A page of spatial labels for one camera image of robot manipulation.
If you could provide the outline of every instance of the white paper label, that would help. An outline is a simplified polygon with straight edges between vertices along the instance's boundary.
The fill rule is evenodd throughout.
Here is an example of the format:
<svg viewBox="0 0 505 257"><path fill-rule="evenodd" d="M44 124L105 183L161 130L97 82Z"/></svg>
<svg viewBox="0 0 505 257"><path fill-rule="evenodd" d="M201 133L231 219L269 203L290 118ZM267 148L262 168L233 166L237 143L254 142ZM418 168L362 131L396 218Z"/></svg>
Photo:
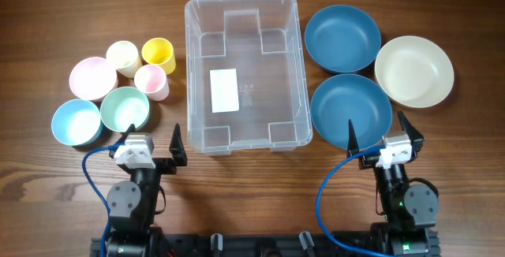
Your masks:
<svg viewBox="0 0 505 257"><path fill-rule="evenodd" d="M212 113L238 111L236 69L211 71Z"/></svg>

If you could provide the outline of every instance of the cup rim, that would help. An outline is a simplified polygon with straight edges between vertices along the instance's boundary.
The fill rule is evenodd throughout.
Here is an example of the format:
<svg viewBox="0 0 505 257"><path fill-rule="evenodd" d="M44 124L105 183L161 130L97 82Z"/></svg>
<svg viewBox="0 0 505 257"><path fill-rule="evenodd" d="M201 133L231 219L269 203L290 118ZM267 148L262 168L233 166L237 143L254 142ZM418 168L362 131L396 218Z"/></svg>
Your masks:
<svg viewBox="0 0 505 257"><path fill-rule="evenodd" d="M151 63L150 61L148 61L145 56L144 56L144 48L145 46L150 43L151 41L153 40L157 40L157 39L161 39L162 41L165 41L168 43L168 45L170 46L170 48L172 48L172 55L163 63ZM153 39L149 39L148 41L146 41L144 43L144 45L142 46L142 58L148 63L148 64L152 64L152 65L163 65L163 64L166 64L167 62L169 62L170 60L172 60L172 58L174 57L175 55L175 51L174 51L174 46L172 45L172 43L170 41L168 41L168 39L164 39L163 37L155 37Z"/></svg>
<svg viewBox="0 0 505 257"><path fill-rule="evenodd" d="M141 72L141 70L142 70L142 68L143 68L143 67L147 67L147 66L156 66L156 67L158 67L158 69L159 69L161 72L163 72L163 75L165 75L165 76L164 76L164 79L165 79L165 80L163 81L163 84L162 84L162 85L161 85L161 86L160 86L157 90L155 90L155 91L143 91L142 89L140 89L140 88L138 87L139 85L137 84L137 75L138 75L138 73L139 73L139 72ZM168 81L168 79L166 78L165 70L164 70L162 67L158 66L157 64L147 64L147 65L143 65L142 67L140 67L140 68L137 70L137 72L135 73L135 77L133 78L133 83L135 84L135 88L137 88L139 91L142 91L142 93L144 93L145 95L152 95L152 94L155 94L155 93L156 93L156 92L158 92L158 91L161 91L161 90L163 89L163 87L165 86L165 83L166 83L167 81Z"/></svg>
<svg viewBox="0 0 505 257"><path fill-rule="evenodd" d="M135 63L135 61L137 60L137 57L139 56L139 49L137 48L137 45L135 45L135 43L131 42L131 41L128 41L128 40L119 40L119 41L116 41L115 43L112 43L109 48L107 49L107 52L105 53L105 59L110 61L109 59L109 52L110 52L110 49L114 46L114 45L117 45L119 43L128 43L128 45L131 45L135 48L135 52L136 52L136 56L135 57L132 57L132 62L129 63L129 65L122 65L122 66L118 66L117 68L115 67L116 65L114 65L114 63L111 63L114 68L116 70L119 70L119 69L124 69L124 68L128 68L130 67L131 65L133 65Z"/></svg>

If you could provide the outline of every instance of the wood grain surface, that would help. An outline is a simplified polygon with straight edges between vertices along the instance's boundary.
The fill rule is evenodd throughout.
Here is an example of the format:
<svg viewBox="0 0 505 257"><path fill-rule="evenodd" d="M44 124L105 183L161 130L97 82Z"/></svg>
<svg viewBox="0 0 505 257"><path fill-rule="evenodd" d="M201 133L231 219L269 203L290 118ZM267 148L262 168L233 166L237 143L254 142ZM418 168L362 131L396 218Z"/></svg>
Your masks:
<svg viewBox="0 0 505 257"><path fill-rule="evenodd" d="M0 255L87 256L106 211L80 167L86 148L58 143L51 118L73 99L72 67L104 56L113 42L138 47L165 37L177 69L170 96L153 104L144 128L155 155L167 156L176 122L186 140L184 5L189 0L0 0ZM505 251L505 0L297 0L302 33L319 9L350 4L377 22L383 42L418 35L452 60L455 86L436 107L404 110L427 141L407 166L440 190L437 229L444 256L503 256ZM330 75L305 52L309 97ZM364 71L372 75L372 69ZM133 85L122 78L120 85ZM119 134L104 132L96 145ZM164 177L167 209L155 220L165 233L320 233L317 189L345 152L314 133L295 151L237 151L211 158L187 146L189 164ZM88 170L102 193L127 180L105 154ZM366 230L374 211L375 179L357 163L344 167L324 194L330 229Z"/></svg>

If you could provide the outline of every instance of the white bowl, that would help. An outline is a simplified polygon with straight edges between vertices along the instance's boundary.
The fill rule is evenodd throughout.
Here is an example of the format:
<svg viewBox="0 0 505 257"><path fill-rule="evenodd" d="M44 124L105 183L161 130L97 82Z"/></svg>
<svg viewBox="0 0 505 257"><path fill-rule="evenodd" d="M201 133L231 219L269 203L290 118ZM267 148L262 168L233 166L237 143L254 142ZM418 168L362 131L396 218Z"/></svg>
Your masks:
<svg viewBox="0 0 505 257"><path fill-rule="evenodd" d="M434 106L451 92L451 60L433 42L402 36L386 43L375 64L376 81L394 101L408 107Z"/></svg>

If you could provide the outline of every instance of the mint green bowl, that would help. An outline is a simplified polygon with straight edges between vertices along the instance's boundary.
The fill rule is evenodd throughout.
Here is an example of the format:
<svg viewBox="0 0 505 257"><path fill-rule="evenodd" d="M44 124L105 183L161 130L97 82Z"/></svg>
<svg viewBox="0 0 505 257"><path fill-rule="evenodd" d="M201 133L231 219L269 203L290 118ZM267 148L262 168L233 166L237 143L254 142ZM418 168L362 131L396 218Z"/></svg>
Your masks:
<svg viewBox="0 0 505 257"><path fill-rule="evenodd" d="M140 129L149 119L149 99L136 88L116 88L103 100L100 116L103 124L115 132L125 132L131 124Z"/></svg>

